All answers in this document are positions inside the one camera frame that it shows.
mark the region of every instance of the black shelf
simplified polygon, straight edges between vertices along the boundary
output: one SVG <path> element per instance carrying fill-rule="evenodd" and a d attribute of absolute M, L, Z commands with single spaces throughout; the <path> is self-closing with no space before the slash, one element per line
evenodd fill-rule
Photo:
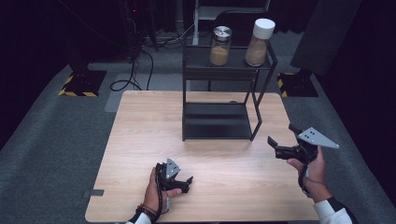
<path fill-rule="evenodd" d="M 250 139 L 253 141 L 262 125 L 259 105 L 269 80 L 274 73 L 277 59 L 268 45 L 268 53 L 262 66 L 253 67 L 245 63 L 247 48 L 233 48 L 228 62 L 215 66 L 209 61 L 209 46 L 184 46 L 183 49 L 183 141 L 185 139 Z M 255 90 L 259 73 L 267 70 L 268 75 L 259 98 Z M 187 100 L 188 80 L 227 80 L 250 82 L 250 90 L 243 103 L 191 103 Z M 247 102 L 252 97 L 258 123 L 254 130 L 250 127 Z"/>

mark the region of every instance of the jar with white lid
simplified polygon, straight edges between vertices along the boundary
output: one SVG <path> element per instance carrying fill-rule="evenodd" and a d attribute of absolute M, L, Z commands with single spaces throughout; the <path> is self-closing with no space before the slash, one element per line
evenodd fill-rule
<path fill-rule="evenodd" d="M 213 30 L 210 62 L 214 65 L 224 65 L 228 62 L 231 34 L 231 29 L 227 26 L 218 26 Z"/>
<path fill-rule="evenodd" d="M 268 40 L 273 34 L 275 23 L 268 19 L 254 22 L 253 35 L 247 47 L 245 61 L 250 66 L 261 66 L 265 62 Z"/>

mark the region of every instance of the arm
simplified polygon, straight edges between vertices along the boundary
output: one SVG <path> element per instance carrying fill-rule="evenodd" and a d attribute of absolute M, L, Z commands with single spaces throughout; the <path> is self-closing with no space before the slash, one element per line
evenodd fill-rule
<path fill-rule="evenodd" d="M 171 189 L 163 191 L 163 204 L 166 204 L 166 198 L 173 198 L 181 194 L 181 189 Z M 157 183 L 155 182 L 155 168 L 152 168 L 151 175 L 146 188 L 145 201 L 137 206 L 136 213 L 126 224 L 150 224 L 157 214 L 159 206 Z"/>
<path fill-rule="evenodd" d="M 299 172 L 304 165 L 296 159 L 288 159 L 288 164 Z M 321 147 L 318 147 L 317 158 L 308 165 L 309 177 L 304 177 L 304 186 L 314 201 L 320 223 L 357 223 L 356 218 L 348 213 L 345 206 L 337 202 L 323 183 L 325 160 Z"/>

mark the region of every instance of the seasoning bottle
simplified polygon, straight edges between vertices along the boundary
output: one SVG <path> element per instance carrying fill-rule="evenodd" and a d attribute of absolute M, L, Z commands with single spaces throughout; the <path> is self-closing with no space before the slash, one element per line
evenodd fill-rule
<path fill-rule="evenodd" d="M 214 65 L 224 65 L 228 61 L 231 44 L 231 29 L 227 26 L 218 26 L 213 30 L 210 62 Z"/>
<path fill-rule="evenodd" d="M 250 66 L 261 66 L 265 62 L 268 39 L 274 32 L 275 23 L 267 19 L 258 19 L 254 22 L 253 36 L 247 47 L 245 61 Z"/>

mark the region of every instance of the sleeve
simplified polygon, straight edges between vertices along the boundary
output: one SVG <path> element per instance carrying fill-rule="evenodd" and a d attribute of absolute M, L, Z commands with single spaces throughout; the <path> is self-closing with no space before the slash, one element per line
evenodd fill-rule
<path fill-rule="evenodd" d="M 314 204 L 314 208 L 317 211 L 320 224 L 354 224 L 357 223 L 354 217 L 351 217 L 347 209 L 339 202 L 331 197 L 328 200 Z"/>
<path fill-rule="evenodd" d="M 131 220 L 129 220 L 125 224 L 151 224 L 151 221 L 146 214 L 141 213 L 136 222 L 131 222 Z"/>

